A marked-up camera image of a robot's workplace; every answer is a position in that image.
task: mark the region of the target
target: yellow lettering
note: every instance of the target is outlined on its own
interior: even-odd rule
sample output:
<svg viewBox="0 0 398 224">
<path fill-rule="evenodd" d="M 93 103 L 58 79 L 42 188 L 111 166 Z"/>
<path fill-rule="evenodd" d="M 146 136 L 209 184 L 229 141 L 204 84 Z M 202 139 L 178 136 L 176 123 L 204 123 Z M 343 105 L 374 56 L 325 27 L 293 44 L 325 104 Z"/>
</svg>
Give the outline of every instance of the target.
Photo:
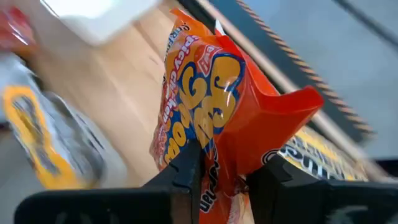
<svg viewBox="0 0 398 224">
<path fill-rule="evenodd" d="M 192 123 L 192 117 L 187 108 L 184 106 L 184 104 L 180 103 L 178 105 L 178 109 L 181 112 L 181 122 L 184 127 L 189 128 L 189 124 Z"/>
<path fill-rule="evenodd" d="M 197 138 L 202 147 L 205 147 L 213 137 L 213 120 L 209 111 L 213 110 L 211 106 L 211 96 L 206 96 L 202 101 L 202 107 L 195 110 L 193 123 Z"/>
<path fill-rule="evenodd" d="M 213 106 L 221 110 L 221 112 L 215 112 L 213 116 L 213 124 L 216 128 L 221 128 L 226 124 L 235 108 L 235 97 L 225 89 L 236 81 L 240 69 L 239 62 L 231 57 L 219 57 L 214 62 L 211 71 L 211 94 Z"/>
<path fill-rule="evenodd" d="M 182 124 L 180 122 L 176 122 L 173 125 L 173 138 L 179 146 L 185 145 L 185 141 L 187 140 L 187 137 L 185 135 L 184 127 L 182 126 Z"/>
<path fill-rule="evenodd" d="M 189 81 L 193 78 L 193 68 L 188 67 L 182 74 L 182 90 L 180 89 L 180 97 L 182 103 L 188 110 L 193 109 L 205 97 L 207 91 L 206 81 L 202 78 L 196 78 L 193 82 L 192 89 L 194 94 L 189 91 Z"/>
<path fill-rule="evenodd" d="M 173 138 L 169 139 L 169 147 L 167 148 L 167 154 L 164 156 L 166 163 L 169 163 L 180 153 L 180 148 Z"/>
</svg>

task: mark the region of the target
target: white object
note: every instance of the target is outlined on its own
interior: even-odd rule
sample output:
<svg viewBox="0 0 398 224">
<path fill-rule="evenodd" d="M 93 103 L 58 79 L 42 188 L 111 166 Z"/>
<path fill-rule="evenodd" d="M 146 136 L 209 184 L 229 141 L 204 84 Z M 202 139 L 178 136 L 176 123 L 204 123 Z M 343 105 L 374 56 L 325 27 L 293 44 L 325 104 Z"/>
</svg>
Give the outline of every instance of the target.
<svg viewBox="0 0 398 224">
<path fill-rule="evenodd" d="M 160 0 L 40 0 L 90 45 L 101 45 L 155 7 Z"/>
<path fill-rule="evenodd" d="M 10 85 L 29 86 L 39 91 L 34 82 L 36 75 L 25 67 L 24 62 L 16 54 L 10 52 L 0 53 L 0 124 L 6 124 L 7 118 L 3 108 L 3 91 Z"/>
<path fill-rule="evenodd" d="M 58 109 L 61 109 L 60 112 L 65 117 L 71 118 L 76 122 L 83 134 L 82 137 L 89 140 L 101 156 L 104 164 L 101 178 L 98 181 L 98 187 L 125 187 L 127 183 L 127 167 L 119 153 L 112 147 L 97 125 L 83 113 L 68 105 L 58 95 L 52 92 L 45 92 L 44 96 L 56 105 Z"/>
</svg>

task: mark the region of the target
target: chip bag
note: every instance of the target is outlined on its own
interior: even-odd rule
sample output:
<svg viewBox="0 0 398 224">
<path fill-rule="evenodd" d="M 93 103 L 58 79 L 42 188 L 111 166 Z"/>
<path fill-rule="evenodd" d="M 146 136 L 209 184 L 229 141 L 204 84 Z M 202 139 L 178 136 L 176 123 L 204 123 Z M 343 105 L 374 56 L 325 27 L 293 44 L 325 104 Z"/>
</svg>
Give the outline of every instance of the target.
<svg viewBox="0 0 398 224">
<path fill-rule="evenodd" d="M 238 220 L 239 176 L 263 165 L 321 108 L 312 87 L 279 95 L 252 59 L 222 32 L 173 9 L 158 125 L 150 147 L 163 169 L 187 143 L 205 151 L 200 223 Z"/>
<path fill-rule="evenodd" d="M 368 175 L 359 161 L 306 126 L 277 153 L 318 179 L 368 181 Z"/>
</svg>

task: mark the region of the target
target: wooden surface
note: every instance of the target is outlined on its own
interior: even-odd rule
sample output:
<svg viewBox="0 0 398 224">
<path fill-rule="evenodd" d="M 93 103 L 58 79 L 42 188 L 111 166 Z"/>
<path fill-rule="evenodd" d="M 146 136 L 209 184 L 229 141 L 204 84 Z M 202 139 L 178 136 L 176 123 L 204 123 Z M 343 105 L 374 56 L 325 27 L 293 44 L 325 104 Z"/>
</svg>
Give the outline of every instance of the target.
<svg viewBox="0 0 398 224">
<path fill-rule="evenodd" d="M 40 43 L 31 61 L 34 72 L 49 90 L 103 130 L 126 161 L 129 186 L 146 183 L 158 173 L 149 146 L 160 106 L 166 43 L 174 24 L 168 11 L 175 2 L 163 2 L 95 48 L 38 4 L 28 4 L 20 7 L 32 19 Z"/>
</svg>

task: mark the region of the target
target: snack package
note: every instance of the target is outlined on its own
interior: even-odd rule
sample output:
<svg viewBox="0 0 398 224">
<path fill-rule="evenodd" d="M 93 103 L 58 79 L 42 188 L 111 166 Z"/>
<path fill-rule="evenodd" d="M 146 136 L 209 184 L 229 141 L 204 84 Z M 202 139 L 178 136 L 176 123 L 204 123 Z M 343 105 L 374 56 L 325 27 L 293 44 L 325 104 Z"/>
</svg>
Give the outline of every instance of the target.
<svg viewBox="0 0 398 224">
<path fill-rule="evenodd" d="M 308 127 L 298 131 L 278 154 L 318 179 L 368 181 L 357 162 Z"/>
<path fill-rule="evenodd" d="M 205 151 L 200 223 L 236 223 L 239 176 L 263 165 L 321 108 L 312 87 L 279 95 L 252 59 L 178 9 L 150 153 L 163 169 L 189 141 Z"/>
<path fill-rule="evenodd" d="M 12 129 L 49 190 L 124 187 L 127 168 L 100 129 L 54 93 L 42 93 L 15 54 L 0 53 L 0 123 Z"/>
<path fill-rule="evenodd" d="M 16 7 L 0 11 L 0 50 L 28 56 L 35 46 L 27 17 Z"/>
</svg>

